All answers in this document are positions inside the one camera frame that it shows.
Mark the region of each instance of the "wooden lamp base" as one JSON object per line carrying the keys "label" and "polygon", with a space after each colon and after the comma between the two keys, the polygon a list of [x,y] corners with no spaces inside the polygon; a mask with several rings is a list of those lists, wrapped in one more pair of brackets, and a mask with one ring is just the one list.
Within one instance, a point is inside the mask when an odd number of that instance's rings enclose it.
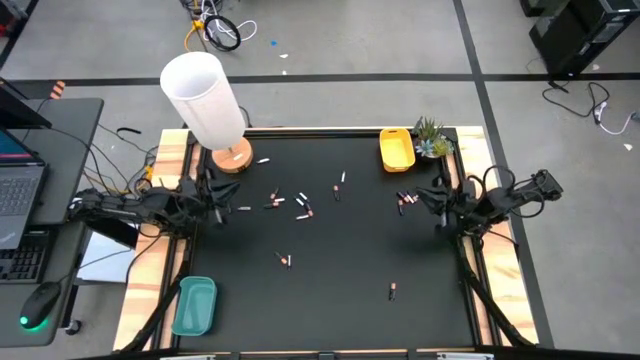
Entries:
{"label": "wooden lamp base", "polygon": [[249,167],[253,159],[253,149],[249,140],[242,138],[229,149],[212,151],[211,157],[220,170],[234,174]]}

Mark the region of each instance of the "wooden table frame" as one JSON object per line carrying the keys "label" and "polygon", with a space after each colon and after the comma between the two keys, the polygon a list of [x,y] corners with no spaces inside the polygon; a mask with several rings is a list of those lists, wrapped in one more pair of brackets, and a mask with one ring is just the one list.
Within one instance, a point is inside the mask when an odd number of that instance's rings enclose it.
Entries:
{"label": "wooden table frame", "polygon": [[[252,131],[296,131],[296,130],[359,130],[359,129],[381,129],[380,127],[357,127],[357,128],[278,128],[278,129],[248,129]],[[458,146],[460,149],[460,157],[462,159],[464,171],[466,175],[482,176],[485,169],[492,165],[489,147],[484,136],[482,127],[480,126],[462,126],[455,127],[458,134]],[[162,184],[169,188],[174,188],[178,184],[183,162],[185,159],[185,150],[187,148],[188,130],[172,130],[165,129],[160,139],[158,147],[156,163],[153,171],[152,183],[154,185]],[[190,175],[195,176],[195,166],[199,160],[199,146],[193,151]],[[451,172],[452,185],[457,186],[459,178],[457,175],[456,161],[452,156],[447,158],[447,163]],[[491,173],[487,178],[487,189],[497,186],[497,177],[495,173]],[[153,234],[157,229],[148,226],[143,229],[146,234]],[[512,237],[510,224],[508,222],[496,225],[493,231]],[[140,236],[136,246],[136,254],[144,250],[153,238]],[[509,320],[516,326],[520,333],[531,342],[538,342],[531,307],[525,284],[523,281],[520,263],[515,248],[510,241],[503,239],[497,235],[487,234],[484,237],[484,248],[482,250],[484,263],[477,263],[473,254],[469,239],[465,240],[465,249],[467,257],[471,262],[473,269],[485,270],[486,280],[489,283],[490,291],[493,299],[502,309]],[[174,244],[169,243],[168,237],[161,238],[153,248],[149,249],[141,256],[131,269],[129,284],[125,293],[122,312],[118,331],[114,342],[114,350],[120,349],[128,344],[137,331],[144,325],[147,318],[155,308],[160,292],[163,279],[168,277],[165,268],[168,267],[167,260],[169,250],[175,249],[175,257],[173,260],[173,268],[171,269],[171,279],[178,271],[178,267],[182,261],[182,255],[185,248],[185,241],[178,240]],[[495,326],[491,326],[491,322],[487,316],[487,312],[478,297],[473,295],[473,305],[476,309],[477,320],[480,327],[482,344],[491,345],[494,343],[492,338],[501,336],[503,345],[508,345],[508,341],[504,334],[498,335]],[[156,340],[160,348],[168,348],[171,346],[171,323],[175,314],[176,300],[167,310],[164,323],[162,337]],[[433,351],[434,349],[418,349],[418,351]],[[406,352],[406,349],[384,350],[384,352]]]}

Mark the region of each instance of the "black table surface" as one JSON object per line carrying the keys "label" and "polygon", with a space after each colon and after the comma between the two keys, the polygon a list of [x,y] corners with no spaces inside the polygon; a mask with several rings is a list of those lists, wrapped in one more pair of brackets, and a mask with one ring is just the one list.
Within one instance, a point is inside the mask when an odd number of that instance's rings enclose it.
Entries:
{"label": "black table surface", "polygon": [[[415,349],[472,344],[464,297],[447,239],[426,206],[398,214],[395,193],[430,184],[437,164],[383,170],[377,135],[251,139],[257,159],[241,181],[223,229],[198,236],[191,275],[212,278],[212,329],[181,337],[183,351]],[[346,182],[340,184],[342,171]],[[333,198],[340,186],[341,201]],[[280,188],[286,201],[265,210]],[[303,192],[314,216],[293,196]],[[273,252],[292,256],[292,269]],[[396,300],[388,300],[390,283]]]}
{"label": "black table surface", "polygon": [[[31,100],[27,104],[35,109],[41,102]],[[90,144],[103,104],[101,99],[47,101],[40,113],[51,121],[54,128],[67,131]],[[22,139],[25,130],[12,130],[12,133]],[[40,196],[42,205],[35,209],[30,225],[47,225],[58,229],[42,281],[59,281],[80,265],[82,248],[88,240],[89,232],[84,224],[65,223],[67,207],[76,192],[87,150],[76,140],[51,130],[31,130],[25,143],[50,166]],[[19,317],[24,302],[39,284],[1,284],[0,318],[3,322],[0,325],[0,347],[50,344],[62,321],[74,278],[68,276],[60,282],[60,297],[46,322],[34,330],[23,329]]]}

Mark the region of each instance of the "yellow tray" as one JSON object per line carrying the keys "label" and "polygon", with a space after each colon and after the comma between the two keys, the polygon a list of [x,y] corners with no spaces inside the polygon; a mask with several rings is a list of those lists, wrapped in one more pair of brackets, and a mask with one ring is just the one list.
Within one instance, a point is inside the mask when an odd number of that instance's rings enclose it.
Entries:
{"label": "yellow tray", "polygon": [[411,135],[407,129],[383,129],[380,132],[382,164],[388,172],[403,172],[416,162]]}

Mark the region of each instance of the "lamp shade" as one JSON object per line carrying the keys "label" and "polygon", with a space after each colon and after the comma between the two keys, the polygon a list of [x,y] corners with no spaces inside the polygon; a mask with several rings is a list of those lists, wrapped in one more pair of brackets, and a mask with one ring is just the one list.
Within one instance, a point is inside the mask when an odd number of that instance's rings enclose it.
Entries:
{"label": "lamp shade", "polygon": [[245,123],[220,60],[190,52],[171,60],[160,87],[202,146],[221,150],[237,144]]}

